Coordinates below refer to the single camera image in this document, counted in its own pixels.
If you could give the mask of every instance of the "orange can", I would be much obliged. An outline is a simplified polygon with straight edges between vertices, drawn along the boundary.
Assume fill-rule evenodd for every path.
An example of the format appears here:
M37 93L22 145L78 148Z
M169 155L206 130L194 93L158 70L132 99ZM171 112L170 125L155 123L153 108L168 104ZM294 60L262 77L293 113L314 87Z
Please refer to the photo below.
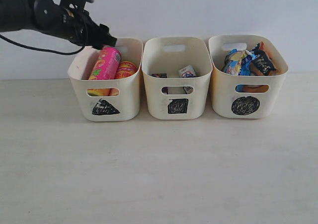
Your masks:
M121 62L118 66L118 70L115 76L115 79L122 79L122 78L127 78L132 75L134 75L138 71L138 68L136 65L134 65L131 62L125 61ZM109 96L118 96L119 95L119 90L118 89L111 89Z

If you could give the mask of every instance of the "small box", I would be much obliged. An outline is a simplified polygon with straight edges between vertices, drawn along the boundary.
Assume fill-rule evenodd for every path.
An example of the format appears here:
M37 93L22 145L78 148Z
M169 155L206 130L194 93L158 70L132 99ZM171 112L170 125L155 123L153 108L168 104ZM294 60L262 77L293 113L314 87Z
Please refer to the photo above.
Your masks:
M140 110L140 76L143 43L137 39L118 39L116 44L122 61L130 61L139 69L127 78L118 80L87 80L99 55L99 51L86 47L72 62L68 74L84 116L96 122L127 121ZM92 88L116 88L118 96L92 97Z
M250 51L261 41L280 70L279 75L236 76L221 71L225 57L233 46L244 45L243 49ZM211 98L215 112L227 118L260 119L268 116L288 72L286 62L274 45L268 39L256 35L219 35L209 40L209 50L213 62ZM267 85L269 89L265 93L241 93L236 91L239 85Z
M190 120L205 109L212 62L203 40L193 37L166 37L149 40L145 45L142 71L148 109L161 120ZM179 71L192 65L198 77L180 78ZM167 78L152 74L167 74ZM192 87L186 94L183 87ZM168 94L162 88L168 87Z

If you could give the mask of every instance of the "black circle symbol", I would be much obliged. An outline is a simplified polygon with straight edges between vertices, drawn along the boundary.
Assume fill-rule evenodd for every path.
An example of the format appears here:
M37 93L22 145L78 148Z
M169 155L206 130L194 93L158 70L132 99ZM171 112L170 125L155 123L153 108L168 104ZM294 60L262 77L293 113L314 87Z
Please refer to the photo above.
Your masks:
M232 104L232 111L239 116L246 116L259 109L260 102L257 98L248 96L236 99Z

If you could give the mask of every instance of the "black cable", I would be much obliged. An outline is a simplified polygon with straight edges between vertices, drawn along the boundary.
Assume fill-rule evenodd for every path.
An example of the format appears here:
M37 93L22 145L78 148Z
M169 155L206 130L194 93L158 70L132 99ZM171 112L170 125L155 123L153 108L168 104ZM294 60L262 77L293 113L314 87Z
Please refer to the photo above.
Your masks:
M83 21L83 19L82 19L82 22L83 22L84 28L85 28L84 33L86 34L85 35L85 42L84 42L83 46L79 50L77 50L75 52L71 52L71 53L64 53L64 52L59 52L59 51L50 50L50 49L40 49L40 48L36 48L36 47L27 46L27 45L15 42L15 41L13 41L11 39L8 39L8 38L4 37L1 34L0 34L0 39L3 39L5 41L7 41L8 43L11 43L11 44L14 44L16 46L22 47L24 49L30 49L30 50L34 50L34 51L46 52L46 53L52 53L52 54L59 54L59 55L75 55L75 54L78 54L79 52L81 52L86 47L87 42L88 42L88 28L87 28L86 23Z

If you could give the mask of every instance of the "hand-drawn black shape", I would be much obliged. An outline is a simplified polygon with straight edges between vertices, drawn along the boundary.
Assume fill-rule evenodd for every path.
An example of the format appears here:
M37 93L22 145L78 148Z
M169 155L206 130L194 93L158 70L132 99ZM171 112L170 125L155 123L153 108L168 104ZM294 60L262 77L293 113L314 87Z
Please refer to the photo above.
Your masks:
M189 99L174 99L170 101L168 114L187 114Z
M232 111L236 115L246 116L256 112L259 106L260 102L255 97L240 97L233 102Z
M93 108L93 115L95 116L103 116L103 115L117 115L120 112L113 107L109 102L100 99L98 103Z

